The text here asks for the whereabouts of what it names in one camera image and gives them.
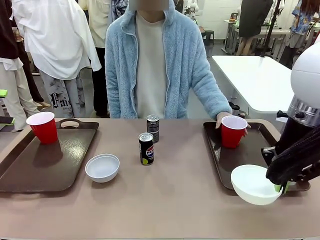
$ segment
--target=hand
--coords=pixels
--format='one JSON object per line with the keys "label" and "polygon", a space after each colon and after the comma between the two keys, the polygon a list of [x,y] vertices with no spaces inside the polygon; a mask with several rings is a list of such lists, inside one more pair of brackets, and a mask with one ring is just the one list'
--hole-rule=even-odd
{"label": "hand", "polygon": [[[218,129],[220,128],[221,124],[222,124],[222,119],[224,117],[227,117],[227,116],[231,116],[232,114],[230,114],[229,112],[225,112],[225,111],[222,111],[220,113],[218,113],[218,115],[216,116],[216,125],[215,125],[215,129]],[[244,136],[247,136],[248,135],[248,131],[247,129],[245,130],[244,132]]]}
{"label": "hand", "polygon": [[218,113],[218,115],[216,116],[216,125],[215,125],[215,129],[218,129],[220,128],[221,124],[222,124],[222,119],[224,117],[227,117],[227,116],[231,116],[232,114],[226,112],[226,111],[222,111],[220,113]]}

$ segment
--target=pepsi can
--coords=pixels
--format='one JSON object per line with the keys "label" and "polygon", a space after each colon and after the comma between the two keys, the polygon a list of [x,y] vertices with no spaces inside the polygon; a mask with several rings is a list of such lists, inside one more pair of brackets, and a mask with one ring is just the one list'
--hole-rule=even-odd
{"label": "pepsi can", "polygon": [[139,135],[140,162],[142,165],[151,165],[154,163],[154,136],[145,132]]}
{"label": "pepsi can", "polygon": [[146,131],[153,135],[153,143],[159,142],[159,122],[160,118],[156,115],[146,117]]}

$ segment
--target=red plastic cup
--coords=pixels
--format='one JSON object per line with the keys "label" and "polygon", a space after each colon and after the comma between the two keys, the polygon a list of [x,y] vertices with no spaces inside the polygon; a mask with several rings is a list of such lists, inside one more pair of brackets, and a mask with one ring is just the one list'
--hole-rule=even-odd
{"label": "red plastic cup", "polygon": [[52,112],[39,112],[26,120],[34,134],[42,144],[53,144],[58,140],[58,133],[55,122],[55,114]]}
{"label": "red plastic cup", "polygon": [[222,118],[222,146],[235,149],[245,135],[247,126],[247,121],[238,116],[225,116]]}

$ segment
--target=jacket zipper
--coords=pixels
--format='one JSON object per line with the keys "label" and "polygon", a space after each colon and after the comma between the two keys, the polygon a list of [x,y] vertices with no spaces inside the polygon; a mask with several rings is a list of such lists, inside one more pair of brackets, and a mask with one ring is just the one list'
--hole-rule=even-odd
{"label": "jacket zipper", "polygon": [[131,34],[131,33],[127,33],[127,34],[131,35],[131,36],[133,36],[135,38],[135,45],[136,45],[136,60],[135,60],[135,67],[134,67],[134,85],[133,85],[133,88],[130,91],[130,98],[131,98],[131,101],[132,101],[132,107],[133,107],[135,116],[136,116],[136,118],[138,118],[138,113],[137,113],[137,110],[136,110],[136,103],[135,103],[135,100],[134,100],[134,95],[135,95],[134,94],[134,90],[135,90],[135,87],[137,85],[137,65],[138,65],[138,60],[139,60],[139,46],[138,46],[137,37],[134,34]]}
{"label": "jacket zipper", "polygon": [[169,90],[169,86],[170,86],[170,79],[168,77],[168,70],[167,70],[167,55],[166,55],[166,47],[165,47],[165,38],[164,38],[164,30],[165,30],[165,23],[167,21],[167,17],[165,17],[164,23],[162,25],[162,42],[163,42],[163,51],[164,51],[164,61],[165,61],[165,76],[166,79],[168,79],[168,84],[166,87],[166,92],[165,92],[165,104],[164,104],[164,118],[166,118],[166,109],[167,109],[167,96],[168,96],[168,90]]}

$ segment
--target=brown jacket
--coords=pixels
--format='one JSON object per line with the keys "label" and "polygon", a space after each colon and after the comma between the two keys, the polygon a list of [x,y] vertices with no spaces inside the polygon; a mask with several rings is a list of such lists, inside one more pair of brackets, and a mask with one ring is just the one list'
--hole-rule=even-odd
{"label": "brown jacket", "polygon": [[0,0],[0,58],[17,59],[18,48],[13,33],[10,16],[11,0]]}

